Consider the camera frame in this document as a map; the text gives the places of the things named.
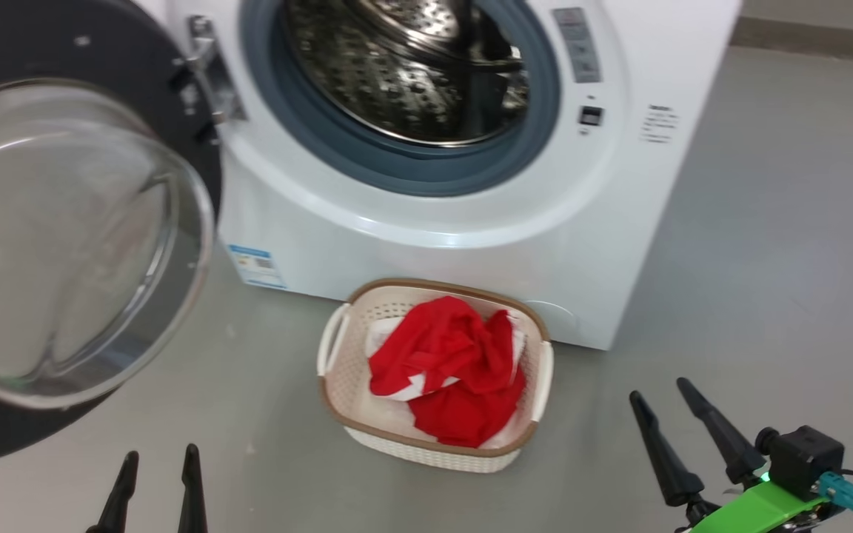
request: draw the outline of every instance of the stainless steel drum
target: stainless steel drum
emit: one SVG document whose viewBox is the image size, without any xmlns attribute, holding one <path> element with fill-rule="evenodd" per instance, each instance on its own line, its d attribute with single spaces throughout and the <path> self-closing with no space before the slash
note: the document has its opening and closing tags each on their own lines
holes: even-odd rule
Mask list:
<svg viewBox="0 0 853 533">
<path fill-rule="evenodd" d="M 461 0 L 288 0 L 287 26 L 308 78 L 382 134 L 463 146 L 521 121 L 521 52 Z"/>
<path fill-rule="evenodd" d="M 193 167 L 107 95 L 0 87 L 0 399 L 114 389 L 186 314 L 213 246 Z"/>
</svg>

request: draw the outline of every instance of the red garment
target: red garment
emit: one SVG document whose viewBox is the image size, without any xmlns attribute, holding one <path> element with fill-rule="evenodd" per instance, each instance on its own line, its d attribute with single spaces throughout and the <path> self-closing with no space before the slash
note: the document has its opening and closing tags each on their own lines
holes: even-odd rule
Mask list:
<svg viewBox="0 0 853 533">
<path fill-rule="evenodd" d="M 478 448 L 509 421 L 525 388 L 512 377 L 512 324 L 498 311 L 486 324 L 451 296 L 413 307 L 370 359 L 370 391 L 392 395 L 426 374 L 423 397 L 407 404 L 416 427 L 441 443 Z M 460 381 L 443 387 L 449 377 Z"/>
</svg>

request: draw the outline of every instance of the concrete floor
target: concrete floor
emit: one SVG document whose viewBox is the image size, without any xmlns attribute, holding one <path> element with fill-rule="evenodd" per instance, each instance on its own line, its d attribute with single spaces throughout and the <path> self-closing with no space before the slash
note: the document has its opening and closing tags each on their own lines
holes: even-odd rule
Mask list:
<svg viewBox="0 0 853 533">
<path fill-rule="evenodd" d="M 731 50 L 610 353 L 559 346 L 535 439 L 499 475 L 352 442 L 318 400 L 329 301 L 242 286 L 217 257 L 164 354 L 95 411 L 0 459 L 0 531 L 84 531 L 129 449 L 128 531 L 176 529 L 186 442 L 213 532 L 672 531 L 627 404 L 639 389 L 684 462 L 729 483 L 674 379 L 746 435 L 809 424 L 853 468 L 853 64 Z M 820 531 L 853 533 L 840 516 Z"/>
</svg>

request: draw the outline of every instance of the washing machine door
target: washing machine door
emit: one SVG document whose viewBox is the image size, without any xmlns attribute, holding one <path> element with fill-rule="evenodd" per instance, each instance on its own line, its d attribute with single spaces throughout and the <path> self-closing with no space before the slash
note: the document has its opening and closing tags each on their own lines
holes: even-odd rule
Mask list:
<svg viewBox="0 0 853 533">
<path fill-rule="evenodd" d="M 192 306 L 222 182 L 214 60 L 129 0 L 0 0 L 0 422 L 90 409 Z"/>
</svg>

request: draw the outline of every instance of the white plastic basket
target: white plastic basket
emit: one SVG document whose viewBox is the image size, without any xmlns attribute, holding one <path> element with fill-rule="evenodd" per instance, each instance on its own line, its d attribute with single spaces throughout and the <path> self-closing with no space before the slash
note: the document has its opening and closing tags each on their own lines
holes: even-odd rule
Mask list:
<svg viewBox="0 0 853 533">
<path fill-rule="evenodd" d="M 497 440 L 507 444 L 498 448 L 440 444 L 413 427 L 406 404 L 370 394 L 370 370 L 364 354 L 370 323 L 405 316 L 417 304 L 446 295 L 466 301 L 483 318 L 508 309 L 526 335 L 521 358 L 525 392 L 518 401 L 518 415 L 498 436 Z M 498 472 L 515 461 L 545 411 L 553 364 L 548 331 L 524 304 L 490 292 L 420 280 L 381 280 L 362 287 L 329 318 L 318 348 L 322 397 L 352 438 L 400 459 L 463 472 Z"/>
</svg>

